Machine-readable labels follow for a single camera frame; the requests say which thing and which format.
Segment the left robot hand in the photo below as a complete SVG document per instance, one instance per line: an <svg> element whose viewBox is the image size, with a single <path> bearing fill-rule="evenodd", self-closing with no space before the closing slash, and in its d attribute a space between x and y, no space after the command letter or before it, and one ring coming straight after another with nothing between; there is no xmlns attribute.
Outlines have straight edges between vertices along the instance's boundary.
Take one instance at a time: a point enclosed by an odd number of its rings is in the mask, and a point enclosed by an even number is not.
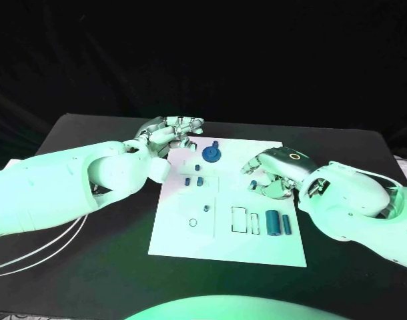
<svg viewBox="0 0 407 320"><path fill-rule="evenodd" d="M156 117L146 122L135 134L135 140L146 144L150 152L164 158L170 149L197 150L197 144L190 141L189 134L202 134L205 120L197 117Z"/></svg>

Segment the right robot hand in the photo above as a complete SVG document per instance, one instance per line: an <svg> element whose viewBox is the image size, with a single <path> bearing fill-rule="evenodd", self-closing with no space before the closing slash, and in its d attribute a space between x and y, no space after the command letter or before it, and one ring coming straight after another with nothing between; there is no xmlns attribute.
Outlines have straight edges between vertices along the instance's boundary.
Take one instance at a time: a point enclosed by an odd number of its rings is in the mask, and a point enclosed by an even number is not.
<svg viewBox="0 0 407 320"><path fill-rule="evenodd" d="M288 147L274 147L264 150L241 168L241 174L251 175L261 169L270 180L268 185L249 184L248 190L257 194L283 200L291 197L293 190L301 190L304 180L319 169L313 160Z"/></svg>

